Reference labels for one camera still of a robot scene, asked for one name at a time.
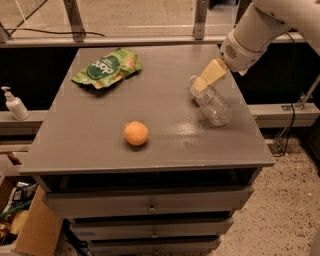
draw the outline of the white robotic arm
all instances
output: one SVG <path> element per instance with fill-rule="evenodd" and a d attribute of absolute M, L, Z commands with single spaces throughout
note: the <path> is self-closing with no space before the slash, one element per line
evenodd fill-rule
<path fill-rule="evenodd" d="M 253 0 L 221 45 L 222 59 L 231 71 L 245 74 L 291 28 L 320 55 L 319 0 Z"/>

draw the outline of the snack bag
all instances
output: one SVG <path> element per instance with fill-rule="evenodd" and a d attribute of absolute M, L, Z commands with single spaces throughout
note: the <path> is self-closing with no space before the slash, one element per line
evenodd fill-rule
<path fill-rule="evenodd" d="M 138 56 L 126 49 L 118 48 L 107 54 L 72 77 L 79 84 L 92 84 L 96 89 L 125 79 L 130 74 L 142 69 Z"/>

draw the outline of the cabinet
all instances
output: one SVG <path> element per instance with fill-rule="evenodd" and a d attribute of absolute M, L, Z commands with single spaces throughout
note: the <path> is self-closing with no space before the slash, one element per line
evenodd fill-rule
<path fill-rule="evenodd" d="M 141 72 L 101 90 L 71 81 L 114 49 L 79 49 L 20 173 L 95 255 L 214 250 L 273 157 L 230 73 L 217 85 L 227 126 L 212 128 L 192 99 L 189 78 L 217 46 L 130 47 Z M 142 147 L 124 140 L 133 120 L 150 130 Z"/>

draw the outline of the floor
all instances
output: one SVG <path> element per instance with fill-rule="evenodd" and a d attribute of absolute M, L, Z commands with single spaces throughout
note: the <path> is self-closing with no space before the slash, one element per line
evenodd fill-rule
<path fill-rule="evenodd" d="M 112 1 L 95 0 L 94 5 L 92 0 L 78 2 L 83 12 L 84 25 L 90 31 L 111 36 L 192 33 L 195 0 L 153 0 L 150 5 L 145 5 L 144 0 L 137 0 L 134 5 L 137 9 L 134 10 L 129 0 L 118 0 L 114 4 Z M 16 17 L 20 15 L 17 6 L 8 6 L 7 10 L 10 8 Z M 0 14 L 0 17 L 10 18 L 8 13 Z M 208 15 L 208 23 L 211 25 L 207 27 L 206 33 L 221 34 L 233 26 L 235 10 L 230 5 L 218 6 L 216 12 L 209 12 Z M 6 19 L 4 25 L 16 26 L 19 19 Z M 70 27 L 63 1 L 48 0 L 41 11 L 34 13 L 28 19 L 28 24 L 22 27 L 68 31 Z M 17 31 L 14 36 L 39 37 L 44 34 Z M 272 139 L 266 138 L 266 142 L 273 150 Z M 243 209 L 234 214 L 233 226 L 221 237 L 222 243 L 210 256 L 308 256 L 314 236 L 320 229 L 318 165 L 299 136 L 291 138 L 286 154 L 276 158 L 276 164 L 263 169 L 258 176 L 254 183 L 254 194 Z M 76 253 L 62 236 L 56 256 L 63 255 Z"/>

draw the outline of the plastic bottle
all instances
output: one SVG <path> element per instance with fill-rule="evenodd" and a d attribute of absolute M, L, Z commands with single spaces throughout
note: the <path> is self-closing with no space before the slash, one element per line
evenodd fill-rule
<path fill-rule="evenodd" d="M 23 102 L 18 97 L 14 97 L 12 93 L 9 91 L 11 88 L 7 86 L 1 87 L 1 89 L 5 92 L 4 96 L 6 97 L 6 105 L 10 110 L 12 115 L 17 120 L 25 120 L 29 117 L 30 113 L 23 104 Z"/>
<path fill-rule="evenodd" d="M 191 83 L 197 77 L 191 77 Z M 203 114 L 215 127 L 221 127 L 229 123 L 232 118 L 232 109 L 225 99 L 217 92 L 213 85 L 208 86 L 197 93 L 191 86 L 191 94 L 199 105 Z"/>

